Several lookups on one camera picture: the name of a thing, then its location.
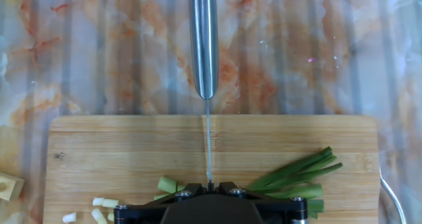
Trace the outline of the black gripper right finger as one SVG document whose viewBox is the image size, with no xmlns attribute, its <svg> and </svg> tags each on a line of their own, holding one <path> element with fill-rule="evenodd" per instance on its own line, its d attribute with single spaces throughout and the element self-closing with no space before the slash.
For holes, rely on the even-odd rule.
<svg viewBox="0 0 422 224">
<path fill-rule="evenodd" d="M 213 188 L 218 196 L 212 213 L 218 223 L 308 223 L 308 200 L 304 197 L 275 198 L 261 192 L 222 182 Z"/>
</svg>

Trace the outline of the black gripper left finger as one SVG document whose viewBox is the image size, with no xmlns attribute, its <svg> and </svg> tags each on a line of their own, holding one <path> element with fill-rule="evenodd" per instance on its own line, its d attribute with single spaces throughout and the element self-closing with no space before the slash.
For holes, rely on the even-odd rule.
<svg viewBox="0 0 422 224">
<path fill-rule="evenodd" d="M 147 220 L 161 221 L 167 209 L 173 204 L 208 194 L 209 184 L 188 183 L 187 186 L 174 194 L 148 202 L 143 205 L 123 204 L 113 209 L 115 224 L 142 223 Z"/>
</svg>

